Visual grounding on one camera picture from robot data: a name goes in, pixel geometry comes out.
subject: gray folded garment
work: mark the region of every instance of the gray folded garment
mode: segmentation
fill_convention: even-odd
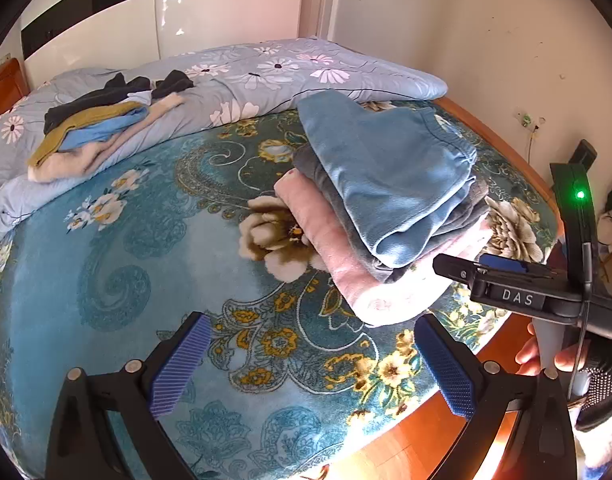
[[[411,266],[415,265],[412,262],[407,266],[391,269],[370,253],[357,232],[355,224],[353,224],[348,215],[342,197],[339,195],[337,188],[335,188],[310,144],[304,144],[297,150],[293,155],[293,163],[301,173],[315,183],[324,198],[330,203],[337,219],[339,219],[339,223],[342,224],[344,231],[346,231],[348,241],[353,251],[355,251],[357,259],[376,280],[381,283],[396,282]],[[488,186],[486,181],[478,176],[470,186],[466,198],[452,210],[444,224],[430,237],[418,259],[442,244],[457,239],[472,227],[488,211],[488,205],[484,200],[487,194]]]

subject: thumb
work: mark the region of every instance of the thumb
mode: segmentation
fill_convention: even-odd
[[[582,345],[582,353],[579,357],[579,365],[577,370],[581,370],[586,364],[586,358],[588,357],[588,347],[590,341],[586,339]],[[555,366],[562,372],[572,372],[573,366],[575,366],[575,357],[577,355],[577,345],[569,346],[563,349],[560,353],[555,355]]]

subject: mustard yellow garment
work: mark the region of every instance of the mustard yellow garment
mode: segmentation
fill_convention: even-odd
[[[46,134],[42,143],[35,150],[35,153],[28,159],[28,165],[34,167],[40,166],[51,153],[59,149],[69,131],[85,128],[91,124],[97,124],[101,121],[127,114],[134,108],[143,106],[144,104],[136,101],[127,101],[116,105],[87,108],[86,110],[74,114],[57,128]]]

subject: metal screw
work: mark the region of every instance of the metal screw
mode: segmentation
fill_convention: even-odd
[[[124,366],[124,370],[126,370],[129,374],[134,374],[142,369],[142,362],[139,359],[133,359],[132,361],[128,361],[126,366]]]
[[[502,369],[498,363],[494,361],[486,361],[484,363],[484,370],[486,370],[489,374],[495,375],[499,374],[499,371]]]
[[[549,379],[552,379],[553,381],[557,379],[558,377],[557,370],[555,370],[555,368],[553,367],[546,368],[544,370],[544,375],[546,375],[546,377],[548,377]]]
[[[81,368],[71,368],[66,374],[69,381],[76,381],[81,377]]]

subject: wall outlet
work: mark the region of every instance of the wall outlet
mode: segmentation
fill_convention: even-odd
[[[0,57],[0,65],[3,65],[4,63],[6,63],[7,61],[10,61],[10,52],[7,54],[4,54],[4,56]]]

